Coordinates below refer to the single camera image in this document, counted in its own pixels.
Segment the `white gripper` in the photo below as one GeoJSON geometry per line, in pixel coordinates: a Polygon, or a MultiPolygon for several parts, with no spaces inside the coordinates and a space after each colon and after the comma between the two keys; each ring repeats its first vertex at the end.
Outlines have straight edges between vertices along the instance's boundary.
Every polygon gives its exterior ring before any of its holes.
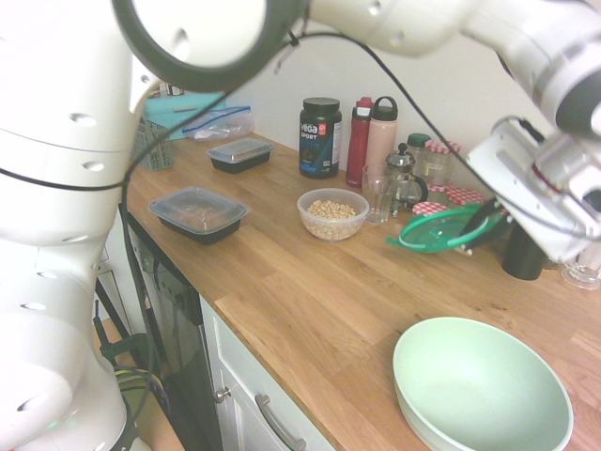
{"type": "MultiPolygon", "coordinates": [[[[467,163],[533,241],[554,261],[567,261],[588,246],[588,209],[582,204],[584,184],[577,180],[588,162],[588,141],[564,132],[538,144],[515,124],[500,119],[490,137],[470,151],[467,163]]],[[[478,228],[500,209],[496,198],[483,203],[462,234],[478,228]]],[[[472,250],[503,236],[514,222],[496,223],[455,250],[472,250]]]]}

